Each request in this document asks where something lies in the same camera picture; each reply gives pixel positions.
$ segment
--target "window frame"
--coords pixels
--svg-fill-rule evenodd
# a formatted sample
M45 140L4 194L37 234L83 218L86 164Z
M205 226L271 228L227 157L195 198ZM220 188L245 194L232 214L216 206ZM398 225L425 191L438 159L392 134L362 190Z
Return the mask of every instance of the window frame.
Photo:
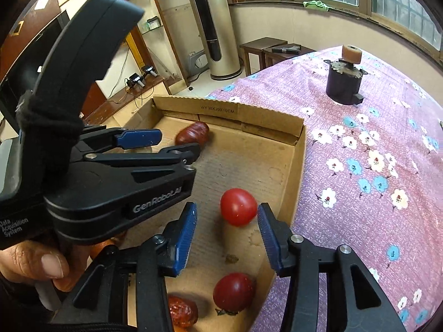
M295 2L297 3L297 5L306 1L311 1L311 0L232 0L233 3L284 2L285 4L287 4L288 2ZM412 43L423 53L430 56L435 62L438 63L440 67L443 67L443 33L442 33L442 44L440 45L440 50L438 50L432 44L424 40L421 36L409 30L409 28L379 13L373 12L373 2L374 2L373 0L358 0L359 2L358 6L354 6L336 0L322 0L322 2L330 6L332 9L343 11L348 16L354 16L358 19L365 19L376 25L384 27L385 29L391 31L397 36L400 36L402 39L405 39L406 41Z

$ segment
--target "black television screen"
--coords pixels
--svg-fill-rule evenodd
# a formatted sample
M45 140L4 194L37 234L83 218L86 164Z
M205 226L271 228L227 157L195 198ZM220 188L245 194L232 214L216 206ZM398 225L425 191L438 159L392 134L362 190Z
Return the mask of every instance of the black television screen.
M26 90L34 88L41 66L68 22L68 14L63 11L46 25L17 57L0 84L0 111L16 132L19 99Z

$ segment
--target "purple floral tablecloth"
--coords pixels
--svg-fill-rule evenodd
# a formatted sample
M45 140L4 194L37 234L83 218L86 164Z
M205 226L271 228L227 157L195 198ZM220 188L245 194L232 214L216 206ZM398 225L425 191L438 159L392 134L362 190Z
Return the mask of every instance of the purple floral tablecloth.
M407 331L443 299L443 109L420 86L363 53L358 106L325 93L330 48L279 63L207 98L304 117L308 146L292 230L314 244L348 244L370 269ZM252 331L278 331L289 279L275 280ZM320 280L318 331L326 330Z

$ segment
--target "floor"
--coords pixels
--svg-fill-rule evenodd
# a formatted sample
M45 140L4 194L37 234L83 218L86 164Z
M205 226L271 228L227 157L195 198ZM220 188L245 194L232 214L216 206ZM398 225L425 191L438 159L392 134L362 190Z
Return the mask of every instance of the floor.
M189 88L180 91L176 96L187 96L187 97L206 97L209 95L212 91L217 90L219 88L222 88L224 86L230 85L237 81L237 79L243 78L246 75L243 72L240 76L234 78L234 79L228 79L225 81L216 81L211 79L211 72L209 70L203 72L200 77L190 84L190 86L193 88L192 91L189 90Z

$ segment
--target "wooden stool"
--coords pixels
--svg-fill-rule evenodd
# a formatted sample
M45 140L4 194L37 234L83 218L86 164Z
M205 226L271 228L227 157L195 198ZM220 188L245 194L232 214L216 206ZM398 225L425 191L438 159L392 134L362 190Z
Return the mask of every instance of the wooden stool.
M240 45L240 48L242 48L244 52L244 70L246 72L246 76L251 75L251 61L249 60L250 53L258 56L258 60L260 62L260 70L263 70L266 68L266 61L264 58L263 50L265 50L266 48L285 44L287 44L287 41L285 40L279 40L272 37L263 37L261 39Z
M307 53L311 52L315 52L315 50L312 50L311 48L307 48L304 46L302 46L300 53L298 55L295 55L293 53L272 52L272 47L270 47L270 48L265 48L263 54L264 54L266 68L268 68L274 65L274 61L279 63L287 59L292 59L293 57L306 55Z

